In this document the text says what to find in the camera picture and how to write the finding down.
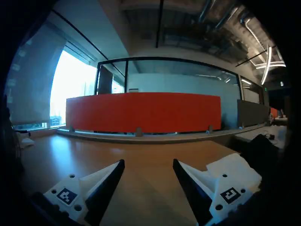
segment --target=orange divider panel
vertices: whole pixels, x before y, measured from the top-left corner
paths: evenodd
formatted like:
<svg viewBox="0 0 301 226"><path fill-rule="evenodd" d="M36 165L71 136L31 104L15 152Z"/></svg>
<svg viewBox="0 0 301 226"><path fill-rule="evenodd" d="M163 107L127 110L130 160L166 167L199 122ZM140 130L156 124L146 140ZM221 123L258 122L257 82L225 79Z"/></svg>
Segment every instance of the orange divider panel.
<svg viewBox="0 0 301 226"><path fill-rule="evenodd" d="M271 107L271 113L272 113L272 115L273 115L274 118L276 118L278 116L278 110L275 109L275 108Z"/></svg>
<svg viewBox="0 0 301 226"><path fill-rule="evenodd" d="M188 93L120 93L67 99L67 128L172 133L221 126L220 97Z"/></svg>

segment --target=ceiling pipe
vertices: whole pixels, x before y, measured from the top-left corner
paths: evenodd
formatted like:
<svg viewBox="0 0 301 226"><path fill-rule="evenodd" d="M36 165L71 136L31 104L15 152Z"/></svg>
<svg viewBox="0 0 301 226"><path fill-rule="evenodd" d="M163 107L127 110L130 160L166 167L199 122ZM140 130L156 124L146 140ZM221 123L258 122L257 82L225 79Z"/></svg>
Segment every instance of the ceiling pipe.
<svg viewBox="0 0 301 226"><path fill-rule="evenodd" d="M253 35L253 37L256 39L256 41L258 42L258 44L260 45L260 47L263 50L266 50L266 48L263 46L263 44L261 43L261 41L258 39L258 37L256 36L256 34L252 31L252 29L248 26L248 23L250 22L250 20L253 18L253 16L251 15L250 12L245 11L242 14L242 17L240 18L240 23L246 27L246 29Z"/></svg>
<svg viewBox="0 0 301 226"><path fill-rule="evenodd" d="M212 0L206 1L204 9L199 16L198 23L202 23L204 21L206 15L208 14L208 12L210 10L211 2L212 2Z"/></svg>
<svg viewBox="0 0 301 226"><path fill-rule="evenodd" d="M235 2L225 13L222 19L215 26L215 30L219 30L230 18L234 15L234 13L238 10L239 5Z"/></svg>

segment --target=window blind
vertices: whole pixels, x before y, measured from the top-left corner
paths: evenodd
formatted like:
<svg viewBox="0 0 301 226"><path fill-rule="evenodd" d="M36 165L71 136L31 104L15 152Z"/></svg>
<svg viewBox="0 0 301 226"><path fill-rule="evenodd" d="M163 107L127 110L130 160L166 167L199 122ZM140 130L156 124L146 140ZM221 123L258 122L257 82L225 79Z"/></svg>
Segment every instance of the window blind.
<svg viewBox="0 0 301 226"><path fill-rule="evenodd" d="M53 76L66 40L46 25L21 46L5 87L13 125L48 122Z"/></svg>

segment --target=desk surface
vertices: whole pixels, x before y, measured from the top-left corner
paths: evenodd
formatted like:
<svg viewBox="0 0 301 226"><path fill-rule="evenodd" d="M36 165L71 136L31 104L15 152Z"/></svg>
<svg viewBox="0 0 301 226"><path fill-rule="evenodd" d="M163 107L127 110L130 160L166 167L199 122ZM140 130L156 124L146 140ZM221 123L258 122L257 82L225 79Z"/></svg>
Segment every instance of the desk surface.
<svg viewBox="0 0 301 226"><path fill-rule="evenodd" d="M287 118L275 118L275 121L287 121Z"/></svg>
<svg viewBox="0 0 301 226"><path fill-rule="evenodd" d="M259 129L255 129L255 130L245 132L245 133L236 134L235 137L240 139L240 140L250 142L251 140L253 140L259 134L262 134L262 135L266 135L266 134L275 135L275 139L270 140L270 142L272 144L274 144L276 147L280 148L280 149L284 148L286 126L275 126L275 125L265 126L265 127L259 128Z"/></svg>
<svg viewBox="0 0 301 226"><path fill-rule="evenodd" d="M100 225L195 226L173 159L206 170L207 164L232 153L212 141L130 145L53 135L37 138L23 150L22 184L29 193L46 192L70 173L83 177L124 159L125 170Z"/></svg>

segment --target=ceiling light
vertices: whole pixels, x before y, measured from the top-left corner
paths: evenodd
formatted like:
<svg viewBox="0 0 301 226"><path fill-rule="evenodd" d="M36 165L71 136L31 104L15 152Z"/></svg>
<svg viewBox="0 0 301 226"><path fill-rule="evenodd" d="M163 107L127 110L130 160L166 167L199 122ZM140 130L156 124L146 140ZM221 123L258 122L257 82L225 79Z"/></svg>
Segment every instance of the ceiling light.
<svg viewBox="0 0 301 226"><path fill-rule="evenodd" d="M216 76L212 76L212 75L198 75L198 76L216 78Z"/></svg>
<svg viewBox="0 0 301 226"><path fill-rule="evenodd" d="M272 48L269 47L268 48L268 60L267 60L267 64L266 64L266 68L265 68L265 71L263 73L263 77L262 77L262 80L261 80L261 85L264 84L265 80L266 80L266 77L268 75L268 72L269 72L269 68L270 68L270 64L271 64L271 57L272 57Z"/></svg>
<svg viewBox="0 0 301 226"><path fill-rule="evenodd" d="M247 81L247 80L244 80L244 79L242 79L242 81L243 82L245 82L245 83L247 83L247 84L249 84L249 85L251 85L252 83L250 83L249 81Z"/></svg>
<svg viewBox="0 0 301 226"><path fill-rule="evenodd" d="M260 66L260 67L257 67L256 69L259 69L259 68L265 68L266 66ZM286 67L285 64L272 64L270 65L270 67Z"/></svg>
<svg viewBox="0 0 301 226"><path fill-rule="evenodd" d="M273 61L273 62L271 62L271 64L275 64L275 63L281 63L281 64L284 64L284 61ZM266 65L266 63L256 64L255 66L260 66L260 65Z"/></svg>

